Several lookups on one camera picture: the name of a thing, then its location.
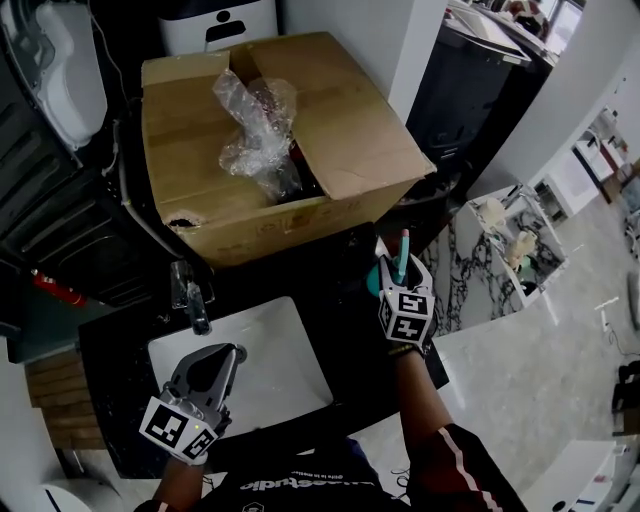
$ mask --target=white wall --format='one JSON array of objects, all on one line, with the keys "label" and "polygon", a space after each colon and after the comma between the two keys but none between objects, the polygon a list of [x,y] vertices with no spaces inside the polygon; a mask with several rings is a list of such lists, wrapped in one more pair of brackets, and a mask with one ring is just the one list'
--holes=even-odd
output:
[{"label": "white wall", "polygon": [[500,176],[535,183],[546,175],[606,104],[639,36],[633,0],[589,0],[560,62],[470,197],[500,188]]},{"label": "white wall", "polygon": [[446,0],[285,0],[287,34],[329,31],[403,121],[427,67]]},{"label": "white wall", "polygon": [[618,111],[618,130],[629,145],[629,158],[640,158],[640,44],[625,64],[624,79],[607,102]]},{"label": "white wall", "polygon": [[32,409],[22,366],[0,338],[0,501],[10,512],[51,512],[40,484],[63,478],[39,409]]}]

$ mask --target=faucet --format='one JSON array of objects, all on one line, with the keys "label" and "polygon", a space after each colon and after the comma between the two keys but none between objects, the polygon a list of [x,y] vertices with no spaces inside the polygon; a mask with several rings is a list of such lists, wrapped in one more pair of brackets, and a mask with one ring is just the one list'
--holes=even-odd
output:
[{"label": "faucet", "polygon": [[171,306],[186,311],[196,336],[206,336],[211,332],[202,292],[195,283],[193,268],[185,260],[171,263]]}]

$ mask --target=black shirt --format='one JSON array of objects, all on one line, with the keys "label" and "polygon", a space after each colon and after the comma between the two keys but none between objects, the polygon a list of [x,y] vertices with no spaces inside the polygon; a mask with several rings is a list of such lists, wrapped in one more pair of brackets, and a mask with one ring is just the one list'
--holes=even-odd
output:
[{"label": "black shirt", "polygon": [[[456,425],[440,429],[410,455],[411,506],[384,492],[364,457],[317,451],[229,473],[193,510],[526,511],[480,440]],[[151,501],[137,512],[159,510],[173,509]]]}]

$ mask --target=white sink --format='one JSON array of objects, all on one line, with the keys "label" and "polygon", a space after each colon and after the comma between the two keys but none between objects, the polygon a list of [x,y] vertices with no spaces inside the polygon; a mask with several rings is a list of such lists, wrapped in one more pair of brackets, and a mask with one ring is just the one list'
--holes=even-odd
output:
[{"label": "white sink", "polygon": [[322,409],[333,396],[300,316],[289,297],[211,322],[212,332],[191,329],[148,345],[158,387],[171,379],[180,360],[201,348],[234,343],[247,349],[226,404],[233,423],[225,437],[277,425]]}]

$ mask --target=cardboard box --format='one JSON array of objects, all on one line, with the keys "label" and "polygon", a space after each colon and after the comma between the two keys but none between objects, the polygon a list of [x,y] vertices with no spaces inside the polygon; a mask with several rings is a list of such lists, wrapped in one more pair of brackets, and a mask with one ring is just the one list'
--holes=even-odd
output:
[{"label": "cardboard box", "polygon": [[[293,137],[325,197],[270,206],[218,159],[238,125],[212,87],[227,67],[245,84],[295,87]],[[378,220],[435,170],[367,75],[327,33],[145,62],[142,129],[156,208],[212,267],[237,265]]]}]

